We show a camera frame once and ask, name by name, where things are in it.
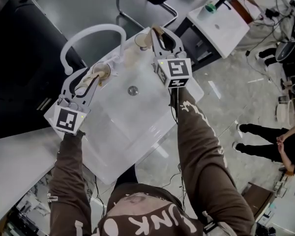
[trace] black pants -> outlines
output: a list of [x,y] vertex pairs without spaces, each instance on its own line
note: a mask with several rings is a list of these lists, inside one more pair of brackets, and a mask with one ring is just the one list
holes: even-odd
[[238,144],[236,146],[237,150],[248,155],[256,155],[268,158],[275,162],[282,162],[282,158],[276,144],[276,138],[285,134],[288,131],[288,129],[274,129],[265,128],[254,124],[243,124],[240,126],[240,130],[244,133],[249,132],[251,134],[260,136],[272,144],[262,146]]
[[138,183],[135,164],[126,170],[120,177],[118,177],[114,190],[123,183]]
[[[263,52],[260,52],[259,57],[264,59],[264,58],[269,57],[271,55],[275,56],[275,52],[276,52],[276,48],[269,48],[269,49],[264,50]],[[275,63],[277,63],[277,60],[276,60],[275,57],[272,57],[272,58],[269,58],[269,59],[265,60],[265,65],[266,66],[269,66],[269,65],[275,64]]]

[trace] chair leg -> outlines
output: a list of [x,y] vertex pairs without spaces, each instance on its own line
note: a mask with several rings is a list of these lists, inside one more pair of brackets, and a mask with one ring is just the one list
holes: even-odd
[[121,16],[129,19],[130,21],[134,22],[138,27],[145,29],[142,25],[140,25],[137,21],[135,21],[133,18],[131,18],[130,16],[128,16],[126,13],[124,13],[121,9],[120,9],[120,5],[119,5],[119,0],[116,0],[116,5],[117,5],[117,9],[120,13]]
[[166,24],[163,25],[163,27],[167,27],[168,25],[170,25],[173,21],[175,21],[175,20],[177,19],[177,17],[178,17],[178,12],[177,12],[174,8],[170,7],[170,6],[169,6],[167,3],[165,3],[165,2],[162,3],[161,6],[162,6],[164,9],[166,9],[169,13],[171,13],[171,14],[174,16],[173,19],[171,19],[169,22],[167,22]]
[[[137,21],[135,21],[133,18],[131,18],[130,16],[128,16],[126,13],[124,13],[121,9],[120,9],[120,0],[116,0],[116,6],[117,9],[120,13],[121,16],[129,19],[130,21],[134,22],[137,26],[139,26],[142,29],[145,29],[141,24],[139,24]],[[166,9],[169,13],[171,13],[174,18],[171,19],[169,22],[167,22],[165,25],[163,25],[163,27],[167,27],[168,25],[170,25],[173,21],[175,21],[178,17],[178,12],[176,10],[174,10],[172,7],[170,7],[168,4],[166,3],[162,3],[161,6]]]

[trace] faucet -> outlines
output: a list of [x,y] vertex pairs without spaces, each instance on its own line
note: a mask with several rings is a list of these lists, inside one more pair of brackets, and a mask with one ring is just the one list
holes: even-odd
[[86,29],[78,32],[77,34],[75,34],[72,38],[69,39],[68,42],[66,42],[66,44],[62,48],[62,51],[60,54],[60,60],[61,60],[61,63],[64,67],[64,72],[66,73],[66,75],[71,75],[73,73],[73,68],[71,66],[69,66],[68,62],[65,59],[65,56],[66,56],[67,52],[69,51],[69,49],[72,47],[72,45],[75,44],[77,41],[79,41],[81,38],[84,38],[85,36],[88,36],[90,34],[93,34],[98,31],[103,31],[103,30],[114,30],[114,31],[119,32],[121,35],[121,44],[120,44],[119,54],[118,55],[113,54],[113,57],[106,60],[104,62],[104,64],[107,64],[110,61],[114,61],[116,63],[122,62],[124,46],[125,46],[126,37],[127,37],[125,30],[122,27],[117,26],[117,25],[113,25],[113,24],[96,25],[96,26],[86,28]]

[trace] gray floor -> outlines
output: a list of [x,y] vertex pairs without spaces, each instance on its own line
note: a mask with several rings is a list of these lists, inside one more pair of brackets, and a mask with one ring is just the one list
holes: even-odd
[[[206,0],[169,0],[168,4],[179,12],[179,18],[169,29],[174,30],[185,17],[185,14],[202,5]],[[122,26],[127,37],[133,36],[140,29],[131,22],[119,18],[115,0],[38,0],[50,20],[70,38],[78,31],[101,23],[117,23]],[[170,19],[168,12],[159,6],[154,6],[146,0],[121,0],[121,7],[144,26],[153,23],[164,24]],[[75,49],[88,65],[95,63],[114,47],[119,45],[119,37],[110,32],[94,35],[81,40]],[[249,57],[250,64],[259,71],[263,68],[256,62],[254,53]],[[282,68],[280,65],[270,67],[269,73],[274,82],[279,85]],[[225,60],[218,60],[194,73],[194,78],[205,92],[198,106],[207,115],[210,125],[215,130],[225,150],[229,169],[234,177],[238,190],[242,191],[247,182],[254,182],[264,188],[271,188],[278,176],[277,164],[264,158],[240,154],[232,149],[234,140],[246,144],[261,145],[266,142],[253,135],[244,134],[240,137],[236,131],[236,122],[254,123],[273,128],[281,128],[275,120],[275,107],[280,90],[274,83],[253,70],[243,53],[236,53]],[[219,90],[218,98],[208,81],[213,81]],[[154,151],[142,159],[137,165],[138,180],[155,186],[169,183],[171,176],[178,173],[177,128],[174,127],[161,147],[170,153],[168,158]],[[173,178],[166,187],[181,199],[181,180]],[[112,186],[99,186],[101,198],[107,203]],[[92,199],[93,228],[100,218],[101,206]],[[187,213],[194,216],[193,210],[186,200]]]

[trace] brown sleeve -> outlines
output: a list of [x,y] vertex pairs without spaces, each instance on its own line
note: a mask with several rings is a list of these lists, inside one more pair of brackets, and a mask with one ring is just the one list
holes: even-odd
[[90,206],[82,175],[83,133],[65,134],[50,182],[50,236],[76,236],[75,222],[83,223],[83,235],[91,235]]
[[237,235],[251,235],[252,211],[237,192],[220,146],[207,118],[186,89],[179,89],[178,150],[186,191],[200,219],[206,211],[226,222]]

